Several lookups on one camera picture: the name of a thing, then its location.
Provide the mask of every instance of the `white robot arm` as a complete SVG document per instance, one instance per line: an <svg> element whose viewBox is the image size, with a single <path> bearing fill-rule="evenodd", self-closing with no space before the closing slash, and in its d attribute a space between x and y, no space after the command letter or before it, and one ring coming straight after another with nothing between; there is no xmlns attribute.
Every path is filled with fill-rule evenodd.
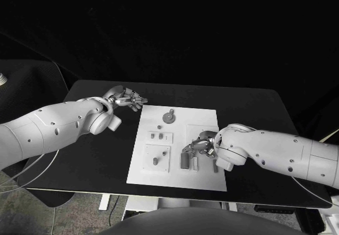
<svg viewBox="0 0 339 235"><path fill-rule="evenodd" d="M217 133L200 133L183 153L194 150L216 158L216 165L228 171L249 157L261 168L339 189L336 145L230 124Z"/></svg>
<svg viewBox="0 0 339 235"><path fill-rule="evenodd" d="M128 106L137 111L145 102L132 90L117 86L102 97L49 105L0 124L0 170L62 149L83 134L96 135L106 127L115 131L121 120L112 114L114 109Z"/></svg>

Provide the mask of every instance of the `cable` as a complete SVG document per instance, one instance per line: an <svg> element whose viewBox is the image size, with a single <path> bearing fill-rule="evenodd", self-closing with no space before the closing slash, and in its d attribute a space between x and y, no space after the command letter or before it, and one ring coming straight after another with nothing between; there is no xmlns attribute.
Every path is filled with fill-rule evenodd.
<svg viewBox="0 0 339 235"><path fill-rule="evenodd" d="M27 166L27 168L26 169L23 169L10 179L7 179L5 181L3 181L1 183L0 183L0 186L11 186L11 185L3 185L3 184L5 184L10 180L13 180L17 176L20 176L21 174L23 174L23 172L36 164L36 162L40 160L40 158L44 156L44 154L41 154L40 156L39 156L39 158L33 161L33 163Z"/></svg>
<svg viewBox="0 0 339 235"><path fill-rule="evenodd" d="M114 206L112 206L112 209L111 209L111 213L109 213L109 218L108 218L109 227L111 227L111 214L112 214L112 211L114 211L114 209L115 209L117 202L118 202L118 198L117 198L117 201L115 201L115 203L114 203Z"/></svg>
<svg viewBox="0 0 339 235"><path fill-rule="evenodd" d="M50 235L53 235L53 228L54 228L54 214L53 214L53 223L52 223Z"/></svg>
<svg viewBox="0 0 339 235"><path fill-rule="evenodd" d="M14 189L11 189L11 190L7 190L7 191L0 192L0 194L1 194L1 193L5 193L5 192L11 192L11 191L20 189L21 187L24 187L27 184L30 184L30 183L39 178L39 176L44 173L44 171L47 170L49 166L52 165L52 163L53 163L53 161L54 161L54 158L53 158L52 162L49 163L46 169L40 172L40 174L39 174L26 184L23 184L20 187L17 187L17 188L14 188Z"/></svg>
<svg viewBox="0 0 339 235"><path fill-rule="evenodd" d="M339 205L337 204L334 204L334 203L331 203L331 202L329 202L327 200L324 200L321 197L318 197L300 183L298 183L298 185L301 186L301 188L313 195L313 196L316 196L318 199L321 199L324 202L327 202L329 204L331 204L333 206L336 206L336 207L339 207Z"/></svg>

